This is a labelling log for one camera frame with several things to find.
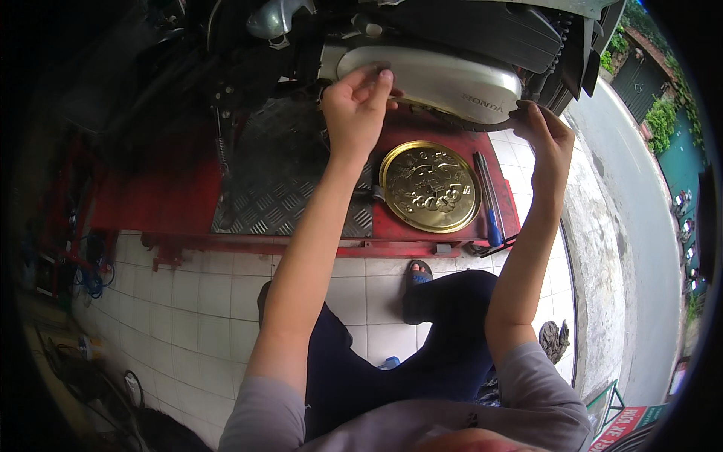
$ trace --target diamond plate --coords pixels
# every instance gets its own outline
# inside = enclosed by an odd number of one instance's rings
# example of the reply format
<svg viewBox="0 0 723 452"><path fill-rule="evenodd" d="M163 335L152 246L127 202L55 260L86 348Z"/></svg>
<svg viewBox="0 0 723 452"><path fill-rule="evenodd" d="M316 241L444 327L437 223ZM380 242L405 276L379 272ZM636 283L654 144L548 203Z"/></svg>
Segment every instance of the diamond plate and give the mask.
<svg viewBox="0 0 723 452"><path fill-rule="evenodd" d="M211 231L226 234L292 235L329 159L325 128L316 104L270 99L249 117L231 165L231 196L238 210L229 229L220 229L217 203ZM357 189L371 190L372 164ZM372 235L372 201L354 198L343 237Z"/></svg>

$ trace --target dark blue pants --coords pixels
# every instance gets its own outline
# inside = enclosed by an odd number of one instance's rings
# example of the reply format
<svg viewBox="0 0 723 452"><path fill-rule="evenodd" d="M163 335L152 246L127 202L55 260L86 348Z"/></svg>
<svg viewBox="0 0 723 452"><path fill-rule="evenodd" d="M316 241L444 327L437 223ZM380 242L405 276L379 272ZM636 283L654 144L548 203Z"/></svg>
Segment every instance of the dark blue pants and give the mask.
<svg viewBox="0 0 723 452"><path fill-rule="evenodd" d="M394 401L474 400L492 367L484 317L496 280L468 270L410 288L402 300L404 321L433 325L423 347L391 370L354 353L346 327L324 303L309 342L307 441Z"/></svg>

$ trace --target hand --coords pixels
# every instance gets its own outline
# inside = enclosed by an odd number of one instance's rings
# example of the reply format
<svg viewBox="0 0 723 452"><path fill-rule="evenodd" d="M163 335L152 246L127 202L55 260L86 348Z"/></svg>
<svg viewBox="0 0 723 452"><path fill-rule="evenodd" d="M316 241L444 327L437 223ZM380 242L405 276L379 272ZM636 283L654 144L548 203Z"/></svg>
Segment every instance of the hand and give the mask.
<svg viewBox="0 0 723 452"><path fill-rule="evenodd" d="M394 75L382 64L370 64L346 75L326 88L322 110L326 118L332 157L363 165L377 144L387 108L397 103L390 95L402 96L393 88Z"/></svg>
<svg viewBox="0 0 723 452"><path fill-rule="evenodd" d="M550 110L532 101L517 101L510 112L515 135L529 141L535 151L532 174L534 197L562 208L573 157L575 134Z"/></svg>

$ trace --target silver engine cover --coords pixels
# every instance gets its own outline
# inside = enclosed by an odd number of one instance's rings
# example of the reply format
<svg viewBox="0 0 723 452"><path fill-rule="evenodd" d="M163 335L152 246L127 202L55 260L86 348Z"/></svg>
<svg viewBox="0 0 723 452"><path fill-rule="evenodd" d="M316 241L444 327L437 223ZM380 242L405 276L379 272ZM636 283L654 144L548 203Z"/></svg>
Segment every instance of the silver engine cover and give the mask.
<svg viewBox="0 0 723 452"><path fill-rule="evenodd" d="M517 109L522 85L512 67L476 63L417 48L324 46L320 79L339 80L374 61L388 61L404 100L466 121L498 124Z"/></svg>

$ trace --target fingers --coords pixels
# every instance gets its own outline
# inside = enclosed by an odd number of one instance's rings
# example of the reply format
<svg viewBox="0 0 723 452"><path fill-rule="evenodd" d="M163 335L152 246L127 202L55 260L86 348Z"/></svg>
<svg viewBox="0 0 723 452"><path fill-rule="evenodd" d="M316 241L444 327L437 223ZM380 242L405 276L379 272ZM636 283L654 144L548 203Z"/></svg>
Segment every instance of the fingers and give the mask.
<svg viewBox="0 0 723 452"><path fill-rule="evenodd" d="M570 129L570 127L567 127L565 123L562 122L562 120L557 115L552 113L552 111L550 111L548 108L536 105L535 102L532 101L517 101L517 105L520 107L520 110L510 112L511 118L515 118L518 121L524 122L524 120L526 119L525 116L527 116L527 119L530 118L529 114L524 115L525 111L529 113L531 111L530 108L535 105L537 106L540 114L544 118L545 124L547 125L547 130L553 140L567 140L570 137L574 136L573 131Z"/></svg>
<svg viewBox="0 0 723 452"><path fill-rule="evenodd" d="M354 94L352 97L354 97L354 100L363 103L366 102L369 96L372 94L372 91L374 90L375 84L366 85L358 90L354 91ZM389 93L390 96L394 98L402 98L404 97L404 92L400 90L399 88L392 88L391 92Z"/></svg>
<svg viewBox="0 0 723 452"><path fill-rule="evenodd" d="M374 63L367 64L366 66L362 66L352 72L349 72L337 83L348 85L353 90L356 90L373 81L373 79L376 78L375 75L378 74L380 70L387 69L388 67L389 63L385 61L375 61Z"/></svg>
<svg viewBox="0 0 723 452"><path fill-rule="evenodd" d="M379 73L377 82L369 94L369 100L367 100L367 107L374 110L385 110L387 106L387 100L392 92L392 85L394 83L394 74L389 69L384 69Z"/></svg>
<svg viewBox="0 0 723 452"><path fill-rule="evenodd" d="M529 118L530 128L537 137L538 142L553 142L552 135L549 133L547 128L547 121L542 115L540 108L536 103L530 103L527 107L527 117Z"/></svg>

